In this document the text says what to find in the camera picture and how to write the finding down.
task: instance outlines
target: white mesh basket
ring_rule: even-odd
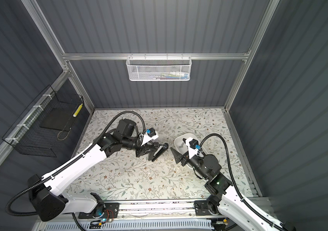
[[[188,59],[133,59],[127,58],[131,81],[188,81],[192,60]]]

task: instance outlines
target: floral patterned surface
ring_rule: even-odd
[[[96,110],[83,136],[78,152],[96,138],[106,124],[122,110]],[[240,191],[248,197],[252,193],[245,172],[238,158],[222,110],[219,109],[140,109],[139,113],[146,128],[154,127],[159,133],[157,141],[168,143],[169,149],[156,161],[147,161],[147,155],[136,158],[134,150],[122,149],[106,160],[94,165],[86,173],[72,182],[66,192],[95,192],[103,200],[144,200],[175,198],[206,198],[210,194],[205,189],[204,180],[198,179],[192,169],[175,164],[170,147],[174,139],[185,133],[195,134],[200,141],[208,134],[221,134],[227,142],[231,167]],[[135,115],[125,114],[122,118],[142,125]],[[119,118],[110,129],[115,128]],[[227,158],[220,139],[209,138],[204,144],[210,154],[219,159],[222,173],[229,177]]]

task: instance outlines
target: yellow connector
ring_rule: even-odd
[[[82,109],[82,106],[83,106],[83,104],[80,104],[80,105],[79,105],[78,109],[74,112],[73,117],[77,117],[78,113],[79,113],[80,110]]]

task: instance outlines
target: wire mesh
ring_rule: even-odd
[[[127,58],[131,81],[188,81],[192,60],[189,59],[132,59]]]
[[[8,137],[6,133],[3,140],[20,154],[56,157],[65,142],[68,142],[69,132],[78,116],[74,117],[73,114],[81,104],[83,107],[80,95],[53,91],[40,105],[33,106],[33,113],[24,123],[16,125],[18,132],[13,137]],[[55,109],[68,115],[61,121],[62,128],[55,130],[41,127],[42,122]]]

